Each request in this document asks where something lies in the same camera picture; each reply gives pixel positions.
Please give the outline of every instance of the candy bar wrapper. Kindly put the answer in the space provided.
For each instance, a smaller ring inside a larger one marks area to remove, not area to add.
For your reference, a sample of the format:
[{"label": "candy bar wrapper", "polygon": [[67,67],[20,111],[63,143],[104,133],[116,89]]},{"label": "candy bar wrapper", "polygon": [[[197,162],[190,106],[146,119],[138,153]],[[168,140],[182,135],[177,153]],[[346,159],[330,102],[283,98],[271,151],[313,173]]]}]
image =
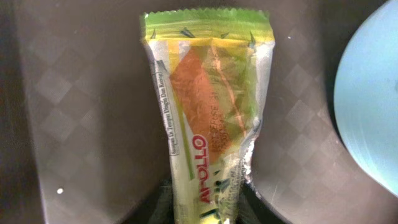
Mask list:
[{"label": "candy bar wrapper", "polygon": [[234,223],[266,102],[268,15],[192,9],[141,22],[169,139],[175,222]]}]

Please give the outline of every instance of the diamond tile pattern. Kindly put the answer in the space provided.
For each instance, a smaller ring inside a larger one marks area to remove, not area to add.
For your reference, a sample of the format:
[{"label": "diamond tile pattern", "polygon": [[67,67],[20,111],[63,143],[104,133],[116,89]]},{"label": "diamond tile pattern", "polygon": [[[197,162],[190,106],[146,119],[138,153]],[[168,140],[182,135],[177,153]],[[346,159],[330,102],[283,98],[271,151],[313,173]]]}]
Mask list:
[{"label": "diamond tile pattern", "polygon": [[222,2],[16,4],[47,223],[116,223],[169,174],[138,15],[220,5],[269,11],[276,37],[253,157],[259,193],[292,223],[398,223],[398,200],[355,164],[328,107],[345,45],[384,1]]}]

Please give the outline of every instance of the plastic wrapper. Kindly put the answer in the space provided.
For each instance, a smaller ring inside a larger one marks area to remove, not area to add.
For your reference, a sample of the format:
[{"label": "plastic wrapper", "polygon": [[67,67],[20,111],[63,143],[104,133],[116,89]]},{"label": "plastic wrapper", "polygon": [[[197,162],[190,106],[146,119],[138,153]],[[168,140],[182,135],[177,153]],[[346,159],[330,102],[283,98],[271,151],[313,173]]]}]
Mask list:
[{"label": "plastic wrapper", "polygon": [[152,12],[142,28],[169,139],[175,221],[234,223],[266,102],[275,45],[268,16]]}]

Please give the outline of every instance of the brand logo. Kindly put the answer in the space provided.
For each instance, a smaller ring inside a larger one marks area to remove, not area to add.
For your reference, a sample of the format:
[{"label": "brand logo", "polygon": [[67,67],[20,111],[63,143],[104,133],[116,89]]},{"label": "brand logo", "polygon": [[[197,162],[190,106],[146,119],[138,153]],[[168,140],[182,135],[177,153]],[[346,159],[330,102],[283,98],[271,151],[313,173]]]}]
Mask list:
[{"label": "brand logo", "polygon": [[209,179],[209,153],[205,137],[196,134],[192,138],[193,147],[198,151],[195,155],[198,178],[200,180],[200,201],[210,203],[210,188],[206,181]]}]

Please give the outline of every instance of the blue plate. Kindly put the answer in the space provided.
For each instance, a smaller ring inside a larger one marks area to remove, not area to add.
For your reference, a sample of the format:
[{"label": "blue plate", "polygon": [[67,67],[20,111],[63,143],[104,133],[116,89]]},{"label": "blue plate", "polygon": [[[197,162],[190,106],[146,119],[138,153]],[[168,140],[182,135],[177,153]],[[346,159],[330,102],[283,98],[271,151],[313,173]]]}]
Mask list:
[{"label": "blue plate", "polygon": [[335,113],[355,161],[398,195],[398,0],[380,7],[348,44],[336,78]]}]

